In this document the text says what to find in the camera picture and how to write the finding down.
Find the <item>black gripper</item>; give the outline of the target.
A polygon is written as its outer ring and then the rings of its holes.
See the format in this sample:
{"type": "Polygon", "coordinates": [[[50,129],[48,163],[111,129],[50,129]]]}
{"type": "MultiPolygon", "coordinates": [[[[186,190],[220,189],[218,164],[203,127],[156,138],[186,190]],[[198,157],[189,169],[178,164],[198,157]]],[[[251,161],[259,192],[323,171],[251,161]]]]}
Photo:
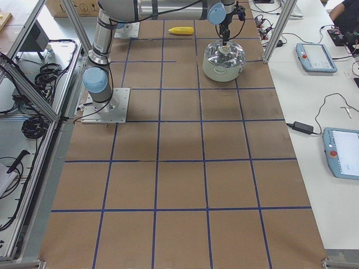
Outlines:
{"type": "MultiPolygon", "coordinates": [[[[240,21],[245,20],[245,8],[239,4],[239,1],[224,0],[224,8],[226,11],[224,22],[232,22],[233,16],[238,16],[240,21]]],[[[222,39],[224,38],[224,45],[227,45],[230,38],[230,30],[228,25],[219,26],[219,36],[222,39]]]]}

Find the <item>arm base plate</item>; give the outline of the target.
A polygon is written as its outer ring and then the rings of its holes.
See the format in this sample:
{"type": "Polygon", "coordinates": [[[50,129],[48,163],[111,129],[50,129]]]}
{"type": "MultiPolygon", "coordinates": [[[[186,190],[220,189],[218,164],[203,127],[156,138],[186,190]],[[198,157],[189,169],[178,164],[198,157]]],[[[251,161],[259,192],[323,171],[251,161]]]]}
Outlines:
{"type": "Polygon", "coordinates": [[[130,88],[114,88],[111,101],[100,110],[105,104],[93,102],[88,94],[87,102],[90,105],[84,107],[81,123],[83,124],[112,124],[126,123],[130,88]]]}
{"type": "Polygon", "coordinates": [[[123,24],[119,23],[114,35],[115,39],[137,39],[139,35],[140,23],[123,24]]]}

